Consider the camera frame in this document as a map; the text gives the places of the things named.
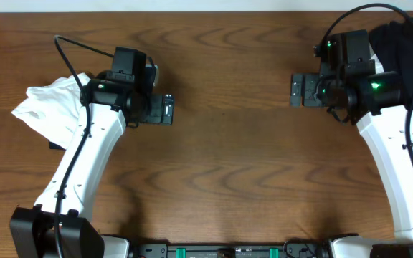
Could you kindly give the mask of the white printed t-shirt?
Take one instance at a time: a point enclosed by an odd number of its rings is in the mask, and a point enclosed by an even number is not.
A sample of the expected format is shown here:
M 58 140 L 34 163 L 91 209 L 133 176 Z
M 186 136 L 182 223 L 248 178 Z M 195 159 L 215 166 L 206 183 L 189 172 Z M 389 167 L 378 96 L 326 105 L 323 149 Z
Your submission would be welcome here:
M 73 76 L 52 84 L 28 87 L 27 99 L 11 114 L 25 122 L 48 141 L 68 148 L 79 118 L 80 89 Z

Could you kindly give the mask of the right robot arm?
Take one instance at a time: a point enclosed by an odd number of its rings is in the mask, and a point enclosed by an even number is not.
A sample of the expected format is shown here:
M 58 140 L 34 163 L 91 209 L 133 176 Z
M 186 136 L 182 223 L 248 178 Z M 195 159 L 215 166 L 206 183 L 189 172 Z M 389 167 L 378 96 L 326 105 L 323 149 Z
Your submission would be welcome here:
M 378 168 L 391 207 L 394 240 L 355 234 L 323 243 L 318 257 L 413 257 L 413 111 L 397 72 L 376 72 L 372 59 L 334 69 L 323 63 L 318 74 L 291 77 L 290 104 L 347 111 L 342 123 L 358 128 Z

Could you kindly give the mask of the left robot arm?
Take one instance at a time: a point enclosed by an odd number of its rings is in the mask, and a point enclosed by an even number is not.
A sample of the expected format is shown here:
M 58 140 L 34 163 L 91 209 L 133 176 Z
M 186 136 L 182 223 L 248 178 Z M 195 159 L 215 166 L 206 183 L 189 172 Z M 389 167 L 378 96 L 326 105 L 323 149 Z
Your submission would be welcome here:
M 65 154 L 34 206 L 15 209 L 9 228 L 18 257 L 129 257 L 130 241 L 100 234 L 90 223 L 110 154 L 127 127 L 115 82 L 85 73 L 28 87 L 13 115 Z

